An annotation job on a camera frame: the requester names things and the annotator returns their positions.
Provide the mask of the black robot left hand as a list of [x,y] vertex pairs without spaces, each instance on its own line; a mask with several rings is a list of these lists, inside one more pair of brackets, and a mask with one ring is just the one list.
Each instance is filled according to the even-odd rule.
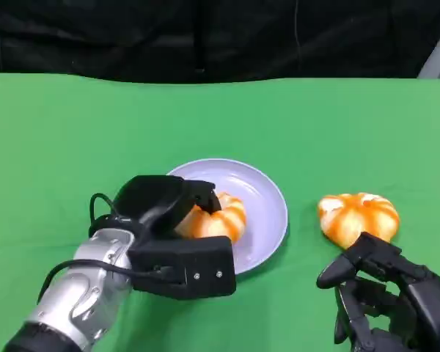
[[137,175],[118,192],[111,212],[141,224],[156,238],[182,238],[181,223],[198,206],[211,215],[221,210],[215,185],[173,175]]

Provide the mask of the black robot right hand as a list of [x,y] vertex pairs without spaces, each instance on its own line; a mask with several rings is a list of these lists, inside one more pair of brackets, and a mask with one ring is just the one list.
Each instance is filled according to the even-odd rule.
[[318,276],[334,289],[334,341],[352,351],[440,351],[440,276],[367,232]]

